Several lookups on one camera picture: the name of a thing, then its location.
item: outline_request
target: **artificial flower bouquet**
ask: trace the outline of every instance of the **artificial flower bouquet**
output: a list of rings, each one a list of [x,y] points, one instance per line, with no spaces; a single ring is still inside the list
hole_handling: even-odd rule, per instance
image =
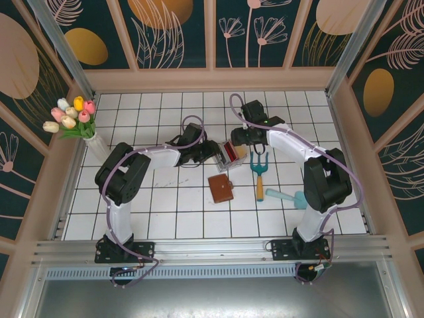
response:
[[[65,98],[60,98],[58,106],[51,110],[56,121],[46,121],[42,128],[49,133],[63,130],[61,138],[90,139],[95,135],[94,112],[94,102],[84,101],[81,96],[75,97],[73,107]]]

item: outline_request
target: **cable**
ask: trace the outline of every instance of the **cable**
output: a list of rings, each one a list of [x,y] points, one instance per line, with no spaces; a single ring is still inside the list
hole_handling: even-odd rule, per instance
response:
[[[247,124],[247,125],[249,125],[249,126],[252,126],[252,127],[256,127],[256,128],[259,128],[259,129],[266,129],[266,130],[268,130],[268,131],[280,131],[280,132],[282,132],[282,133],[285,133],[285,134],[290,134],[291,136],[293,136],[293,137],[295,137],[296,139],[298,139],[300,142],[302,142],[304,145],[306,145],[308,148],[310,148],[310,149],[312,149],[312,150],[314,150],[314,151],[316,151],[316,152],[318,152],[320,155],[322,155],[322,156],[324,156],[327,160],[330,160],[331,162],[333,162],[333,163],[335,163],[336,165],[338,165],[340,168],[342,168],[354,181],[355,181],[355,183],[357,184],[357,186],[358,186],[358,189],[359,189],[359,200],[355,203],[355,204],[352,204],[352,205],[349,205],[349,206],[347,206],[347,207],[337,207],[336,209],[333,209],[332,211],[330,211],[328,214],[327,214],[327,216],[324,218],[324,221],[323,221],[323,223],[321,224],[321,227],[319,228],[319,231],[323,234],[323,235],[328,235],[328,234],[331,234],[331,255],[330,255],[330,261],[333,259],[333,251],[334,251],[334,236],[335,236],[335,234],[334,234],[334,229],[331,229],[329,232],[326,232],[326,233],[324,233],[323,231],[324,231],[324,226],[325,226],[325,224],[327,223],[327,221],[330,219],[330,217],[331,217],[331,215],[333,215],[334,213],[336,213],[336,212],[339,212],[339,211],[345,211],[345,210],[349,210],[349,209],[352,209],[352,208],[354,208],[354,207],[358,207],[359,205],[361,205],[362,204],[362,202],[364,201],[364,188],[362,187],[362,184],[360,183],[360,181],[359,181],[359,179],[353,174],[353,172],[349,169],[349,168],[347,168],[344,164],[342,164],[341,162],[339,162],[337,159],[335,159],[335,158],[333,158],[333,157],[331,157],[331,156],[329,156],[328,154],[326,154],[325,152],[323,152],[322,150],[320,150],[320,149],[318,149],[314,144],[312,144],[312,143],[310,143],[309,141],[307,141],[307,140],[305,140],[303,137],[301,137],[301,136],[299,136],[298,134],[296,134],[294,131],[292,131],[291,129],[283,129],[283,128],[281,128],[281,127],[267,127],[267,126],[262,126],[262,125],[257,125],[257,124],[254,124],[254,123],[250,123],[250,122],[248,122],[246,119],[244,119],[243,117],[241,117],[238,113],[237,113],[237,111],[236,111],[236,109],[235,109],[235,107],[234,107],[234,105],[233,105],[233,98],[234,97],[238,97],[239,99],[240,99],[240,101],[241,101],[241,103],[243,104],[244,103],[244,101],[243,101],[243,99],[242,99],[242,97],[239,95],[239,94],[237,94],[237,93],[233,93],[233,94],[231,94],[231,96],[230,96],[230,107],[231,107],[231,110],[233,111],[233,113],[234,113],[234,115],[238,118],[238,119],[240,119],[240,121],[242,122],[242,123],[245,123],[245,124]],[[297,281],[299,281],[299,282],[307,282],[306,280],[304,280],[302,277],[300,277],[299,275],[298,275],[298,271],[299,271],[299,267],[300,267],[300,265],[301,265],[301,263],[297,263],[296,264],[296,268],[295,268],[295,279],[297,280]]]
[[[119,274],[125,273],[125,272],[134,272],[134,271],[137,271],[137,269],[136,270],[134,270],[134,269],[128,269],[128,270],[118,271],[112,277],[112,283],[113,283],[114,287],[116,287],[116,288],[118,286],[120,286],[121,288],[124,289],[126,287],[131,287],[131,286],[134,286],[135,284],[139,283],[144,277],[146,277],[147,275],[149,275],[149,273],[151,273],[151,271],[153,271],[159,265],[159,260],[157,260],[156,258],[153,258],[153,257],[147,257],[147,256],[141,255],[139,253],[133,252],[132,250],[130,250],[127,247],[125,247],[121,242],[119,242],[119,239],[117,238],[115,232],[112,229],[112,225],[111,225],[111,200],[106,197],[107,186],[109,185],[109,182],[111,181],[113,174],[119,169],[119,167],[121,167],[121,164],[125,160],[127,160],[129,157],[133,156],[134,154],[137,154],[139,152],[148,152],[148,151],[151,151],[151,150],[160,150],[160,149],[174,149],[174,150],[185,149],[185,148],[189,148],[191,146],[194,146],[195,144],[197,144],[198,142],[200,142],[200,140],[203,138],[203,136],[205,134],[205,126],[203,124],[203,120],[200,117],[196,116],[196,115],[189,115],[189,116],[187,116],[183,120],[182,125],[184,125],[185,121],[188,118],[190,118],[190,117],[196,118],[200,122],[200,125],[201,125],[201,134],[200,134],[199,138],[197,138],[191,144],[188,144],[188,145],[185,145],[185,146],[170,146],[170,145],[165,144],[165,145],[162,145],[162,146],[153,146],[153,147],[149,147],[149,148],[134,149],[133,151],[129,152],[128,154],[126,154],[125,156],[123,156],[118,161],[118,163],[116,164],[116,166],[113,167],[113,169],[111,170],[110,174],[107,176],[107,178],[105,180],[105,183],[103,184],[103,189],[101,190],[101,196],[102,196],[103,200],[105,200],[106,205],[107,205],[107,210],[106,210],[107,229],[111,233],[111,236],[113,237],[114,241],[125,252],[129,253],[130,255],[133,255],[133,256],[137,257],[138,260],[140,260],[140,258],[141,258],[143,260],[151,260],[151,261],[155,262],[155,265],[153,265],[149,270],[147,270],[142,276],[140,276],[136,280],[132,280],[131,282],[129,282],[126,285],[118,285],[116,283],[116,281],[115,281],[116,276],[119,275]]]

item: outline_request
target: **white tulip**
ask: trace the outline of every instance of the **white tulip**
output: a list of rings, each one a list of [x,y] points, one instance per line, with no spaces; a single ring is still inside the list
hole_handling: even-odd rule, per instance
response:
[[[77,124],[75,119],[69,117],[69,116],[63,116],[62,117],[62,124],[68,128],[68,129],[72,129],[75,127],[75,125]]]
[[[59,131],[59,124],[55,121],[46,121],[42,124],[42,128],[48,133],[56,133]]]
[[[58,107],[65,111],[68,107],[70,107],[68,101],[66,100],[66,98],[59,98],[58,99]]]
[[[73,119],[75,119],[75,118],[77,118],[77,117],[78,117],[78,112],[77,112],[77,110],[76,110],[74,107],[68,107],[68,108],[65,110],[65,113],[66,113],[69,117],[71,117],[71,118],[73,118]]]

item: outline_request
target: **metal frame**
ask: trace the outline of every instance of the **metal frame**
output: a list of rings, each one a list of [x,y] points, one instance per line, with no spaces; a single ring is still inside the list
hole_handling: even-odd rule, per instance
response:
[[[380,16],[384,9],[386,0],[372,0],[368,4],[364,15],[358,23],[356,30],[353,32],[349,39],[346,48],[342,53],[336,68],[327,84],[327,94],[332,97],[338,90],[341,82],[344,80],[347,71],[354,62],[356,55],[358,55],[362,45],[364,45],[368,35],[370,34],[376,19]]]
[[[46,31],[49,39],[52,41],[54,47],[59,52],[62,57],[66,67],[71,72],[72,76],[78,83],[79,87],[83,91],[83,94],[86,98],[93,96],[93,88],[91,87],[90,82],[85,76],[83,68],[81,67],[80,62],[78,62],[75,57],[71,47],[68,44],[68,41],[65,39],[65,36],[54,20],[50,9],[47,7],[45,1],[40,0],[28,0],[28,4],[31,9],[34,11],[35,16],[42,25],[43,29]]]

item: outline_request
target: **pink tulip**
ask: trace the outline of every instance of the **pink tulip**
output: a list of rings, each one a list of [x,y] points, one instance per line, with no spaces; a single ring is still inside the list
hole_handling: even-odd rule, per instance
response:
[[[94,114],[95,112],[95,105],[93,101],[84,101],[84,110],[88,111],[89,114]]]
[[[52,113],[53,118],[54,118],[54,119],[55,119],[58,123],[60,123],[60,122],[61,122],[61,118],[62,118],[63,116],[66,116],[65,112],[64,112],[63,110],[61,110],[61,109],[57,108],[57,107],[53,108],[53,109],[51,110],[51,113]]]
[[[78,119],[82,123],[88,123],[90,121],[90,114],[88,111],[83,110],[81,113],[79,113]]]

